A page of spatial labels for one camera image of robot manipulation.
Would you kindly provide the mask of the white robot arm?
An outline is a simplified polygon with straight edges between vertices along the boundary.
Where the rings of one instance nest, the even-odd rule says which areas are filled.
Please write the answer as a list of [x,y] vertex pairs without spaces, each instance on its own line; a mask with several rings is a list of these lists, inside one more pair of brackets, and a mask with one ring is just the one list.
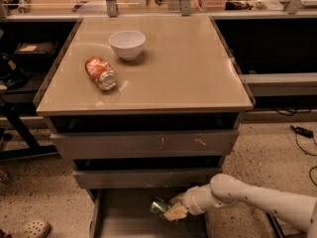
[[174,198],[163,214],[168,221],[199,215],[208,209],[246,203],[289,223],[317,238],[317,198],[313,196],[250,185],[226,174],[217,174],[210,182],[188,189]]

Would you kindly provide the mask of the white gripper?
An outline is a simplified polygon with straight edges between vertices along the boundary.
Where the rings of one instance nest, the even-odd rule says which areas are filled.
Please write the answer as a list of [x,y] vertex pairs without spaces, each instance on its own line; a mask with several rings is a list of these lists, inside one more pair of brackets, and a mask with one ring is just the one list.
[[174,206],[163,214],[168,221],[183,219],[188,212],[192,215],[203,214],[212,206],[210,186],[192,187],[186,193],[180,193],[170,199],[169,203]]

